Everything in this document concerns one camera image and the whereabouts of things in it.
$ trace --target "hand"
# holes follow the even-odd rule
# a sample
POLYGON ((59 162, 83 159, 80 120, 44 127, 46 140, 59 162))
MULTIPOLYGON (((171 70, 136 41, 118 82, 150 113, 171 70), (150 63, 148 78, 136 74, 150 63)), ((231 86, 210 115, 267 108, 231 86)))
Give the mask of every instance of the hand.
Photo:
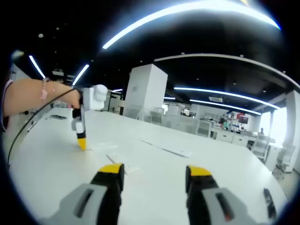
MULTIPOLYGON (((62 83, 57 83, 57 82, 55 82, 55 86, 56 86, 55 87, 56 96, 61 95, 67 92, 68 90, 72 89, 70 86, 66 86, 62 83)), ((71 105, 74 109, 80 108, 79 99, 80 99, 80 94, 77 90, 73 90, 60 98, 61 101, 71 105)))

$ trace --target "window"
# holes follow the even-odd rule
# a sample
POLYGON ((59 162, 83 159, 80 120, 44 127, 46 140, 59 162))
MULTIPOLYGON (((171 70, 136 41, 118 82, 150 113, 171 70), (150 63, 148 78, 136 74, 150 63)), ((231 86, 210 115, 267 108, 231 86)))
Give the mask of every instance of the window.
POLYGON ((283 143, 286 132, 286 108, 281 108, 274 111, 273 125, 271 130, 271 138, 274 138, 277 143, 283 143))
POLYGON ((261 123, 259 125, 259 132, 261 131, 261 128, 263 128, 263 133, 266 136, 269 135, 270 120, 271 120, 270 112, 265 112, 262 114, 261 123))

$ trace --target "white tabletop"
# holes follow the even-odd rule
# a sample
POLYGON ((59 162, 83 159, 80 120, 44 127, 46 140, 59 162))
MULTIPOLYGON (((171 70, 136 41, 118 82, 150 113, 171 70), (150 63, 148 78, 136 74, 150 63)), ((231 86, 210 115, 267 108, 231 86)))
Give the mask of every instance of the white tabletop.
POLYGON ((257 222, 267 222, 263 188, 272 194, 277 210, 286 196, 268 169, 247 148, 191 135, 109 112, 86 112, 88 148, 81 151, 71 130, 71 111, 52 109, 25 137, 11 162, 10 172, 26 206, 36 218, 51 216, 60 200, 97 170, 110 164, 109 152, 120 152, 140 170, 125 175, 119 224, 187 225, 185 170, 188 164, 212 172, 219 187, 228 188, 248 207, 257 222), (51 114, 68 120, 45 118, 51 114), (193 152, 183 158, 167 149, 193 152))

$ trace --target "led light strip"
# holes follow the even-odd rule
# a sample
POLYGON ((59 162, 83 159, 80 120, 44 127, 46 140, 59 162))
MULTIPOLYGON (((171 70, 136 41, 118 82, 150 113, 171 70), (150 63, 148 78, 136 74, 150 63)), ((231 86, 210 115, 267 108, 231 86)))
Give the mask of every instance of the led light strip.
POLYGON ((164 99, 175 100, 176 98, 174 98, 174 97, 164 97, 164 99))
POLYGON ((258 102, 267 106, 271 106, 275 109, 280 109, 280 107, 273 105, 271 103, 268 102, 264 102, 262 100, 256 99, 256 98, 252 98, 252 97, 247 97, 244 95, 238 95, 238 94, 233 94, 233 93, 229 93, 229 92, 223 92, 223 91, 217 91, 217 90, 206 90, 206 89, 198 89, 198 88, 180 88, 180 87, 175 87, 175 90, 191 90, 191 91, 202 91, 202 92, 209 92, 209 93, 216 93, 216 94, 222 94, 222 95, 229 95, 229 96, 234 96, 234 97, 238 97, 238 98, 244 98, 250 101, 254 101, 254 102, 258 102))
POLYGON ((254 9, 251 9, 249 7, 236 4, 233 2, 225 1, 225 0, 203 0, 203 1, 196 1, 196 2, 191 2, 191 3, 185 3, 185 4, 180 4, 176 5, 173 7, 169 7, 160 11, 157 11, 153 14, 150 14, 135 23, 131 24, 130 26, 126 27, 124 30, 122 30, 120 33, 118 33, 116 36, 114 36, 112 39, 110 39, 102 48, 107 49, 109 46, 111 46, 113 43, 115 43, 117 40, 128 34, 129 32, 133 31, 134 29, 144 25, 145 23, 148 23, 152 20, 158 19, 160 17, 174 14, 174 13, 179 13, 179 12, 184 12, 184 11, 189 11, 189 10, 195 10, 195 9, 211 9, 211 10, 217 10, 217 11, 227 11, 227 12, 236 12, 236 13, 242 13, 244 15, 248 15, 251 17, 254 17, 258 20, 264 21, 266 23, 269 23, 278 29, 280 27, 269 17, 266 15, 255 11, 254 9))
POLYGON ((79 80, 79 78, 83 75, 83 73, 89 68, 89 64, 86 64, 82 70, 79 72, 79 74, 77 75, 77 77, 75 78, 74 82, 72 85, 75 85, 77 83, 77 81, 79 80))
POLYGON ((214 102, 205 102, 205 101, 194 100, 194 99, 190 99, 190 101, 191 102, 198 102, 198 103, 205 103, 205 104, 210 104, 210 105, 218 105, 218 106, 222 106, 222 107, 227 107, 227 108, 232 108, 232 109, 245 111, 245 112, 248 112, 248 113, 253 113, 253 114, 256 114, 256 115, 261 115, 261 113, 259 113, 259 112, 255 112, 255 111, 252 111, 252 110, 235 107, 235 106, 232 106, 232 105, 224 105, 224 104, 219 104, 219 103, 214 103, 214 102))
POLYGON ((40 68, 38 67, 37 63, 35 62, 34 58, 32 57, 32 55, 29 56, 32 64, 34 65, 34 67, 38 70, 39 74, 41 74, 41 76, 45 79, 45 75, 43 74, 43 72, 40 70, 40 68))

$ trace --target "black cable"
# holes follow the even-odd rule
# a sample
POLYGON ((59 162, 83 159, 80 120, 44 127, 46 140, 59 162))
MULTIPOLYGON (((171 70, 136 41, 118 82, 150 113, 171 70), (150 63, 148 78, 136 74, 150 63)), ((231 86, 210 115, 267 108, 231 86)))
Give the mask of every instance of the black cable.
POLYGON ((67 92, 57 96, 56 98, 52 99, 50 102, 46 103, 45 105, 43 105, 41 108, 39 108, 31 117, 30 119, 23 125, 23 127, 20 129, 20 131, 18 132, 18 134, 16 135, 16 137, 14 138, 14 141, 13 143, 11 144, 10 146, 10 149, 9 149, 9 152, 8 152, 8 158, 7 158, 7 164, 9 166, 9 157, 10 157, 10 153, 11 153, 11 150, 13 149, 13 146, 15 144, 15 141, 17 140, 18 136, 20 135, 20 133, 25 129, 25 127, 27 126, 27 124, 30 123, 30 121, 32 120, 33 117, 35 117, 36 114, 38 114, 42 109, 44 109, 47 105, 51 104, 52 102, 54 102, 55 100, 57 100, 58 98, 68 94, 69 92, 73 91, 73 90, 77 90, 77 89, 71 89, 71 90, 68 90, 67 92))

